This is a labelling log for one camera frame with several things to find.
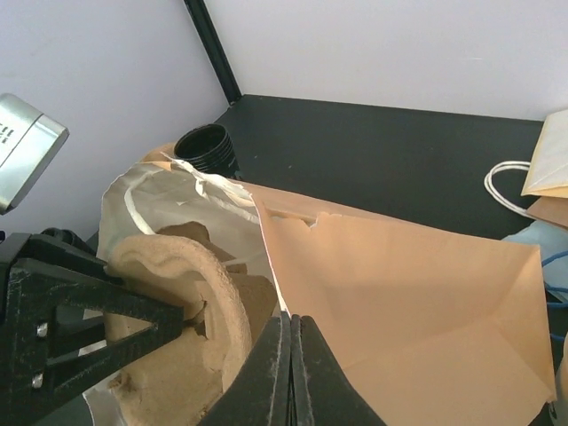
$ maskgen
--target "black plastic container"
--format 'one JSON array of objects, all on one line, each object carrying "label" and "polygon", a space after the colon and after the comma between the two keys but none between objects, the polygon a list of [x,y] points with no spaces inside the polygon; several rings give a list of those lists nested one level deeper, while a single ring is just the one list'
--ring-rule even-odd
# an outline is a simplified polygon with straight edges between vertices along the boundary
[{"label": "black plastic container", "polygon": [[176,143],[174,155],[198,171],[242,180],[233,142],[221,124],[207,124],[190,131]]}]

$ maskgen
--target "white wall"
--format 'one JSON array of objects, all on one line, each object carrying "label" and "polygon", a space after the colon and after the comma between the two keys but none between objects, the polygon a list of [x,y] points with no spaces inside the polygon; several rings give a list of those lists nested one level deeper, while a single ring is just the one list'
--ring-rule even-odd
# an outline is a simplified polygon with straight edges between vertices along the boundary
[{"label": "white wall", "polygon": [[181,0],[0,2],[0,93],[70,138],[0,229],[66,227],[83,237],[100,198],[151,148],[217,119],[225,97]]},{"label": "white wall", "polygon": [[568,108],[563,0],[209,0],[244,93],[543,119]]}]

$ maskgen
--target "silver device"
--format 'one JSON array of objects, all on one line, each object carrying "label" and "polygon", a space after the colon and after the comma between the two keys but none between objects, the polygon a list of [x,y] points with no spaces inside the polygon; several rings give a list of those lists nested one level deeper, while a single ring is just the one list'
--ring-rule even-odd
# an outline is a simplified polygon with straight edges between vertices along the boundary
[{"label": "silver device", "polygon": [[0,215],[20,204],[68,136],[25,101],[0,95]]}]

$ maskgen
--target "black corner post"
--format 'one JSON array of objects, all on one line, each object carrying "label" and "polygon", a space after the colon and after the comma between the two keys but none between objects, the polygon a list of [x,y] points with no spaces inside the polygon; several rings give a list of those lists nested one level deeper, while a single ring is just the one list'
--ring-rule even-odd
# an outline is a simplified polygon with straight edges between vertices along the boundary
[{"label": "black corner post", "polygon": [[207,6],[204,0],[184,0],[184,3],[192,16],[193,24],[197,28],[201,42],[205,47],[205,51],[207,51],[211,65],[215,69],[215,74],[217,74],[217,79],[221,83],[223,92],[229,104],[232,105],[242,98],[241,90],[234,78],[233,71],[225,56],[225,51],[219,41],[209,12],[207,12]]}]

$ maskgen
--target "blue cable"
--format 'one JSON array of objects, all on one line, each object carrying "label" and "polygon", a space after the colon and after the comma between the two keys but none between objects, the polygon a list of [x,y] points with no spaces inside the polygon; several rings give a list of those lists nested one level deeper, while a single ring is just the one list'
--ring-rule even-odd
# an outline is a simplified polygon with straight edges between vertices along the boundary
[{"label": "blue cable", "polygon": [[548,259],[544,259],[542,261],[542,267],[544,268],[547,264],[551,264],[555,260],[560,259],[561,257],[567,257],[567,256],[568,256],[568,250],[561,251],[560,253],[556,253],[555,255],[552,255]]},{"label": "blue cable", "polygon": [[[552,255],[551,257],[544,259],[542,261],[542,268],[544,268],[547,264],[551,264],[552,262],[554,262],[557,259],[561,259],[562,257],[567,257],[568,256],[568,250],[566,251],[561,251],[560,253],[556,253],[555,255]],[[555,291],[557,293],[568,293],[568,288],[561,288],[561,287],[553,287],[550,286],[546,281],[544,283],[544,288],[547,291]],[[549,307],[550,309],[563,309],[563,308],[568,308],[568,303],[563,303],[563,302],[547,302],[547,307]],[[550,333],[550,338],[552,340],[556,340],[557,342],[564,342],[564,337],[562,337],[561,335],[555,335]]]}]

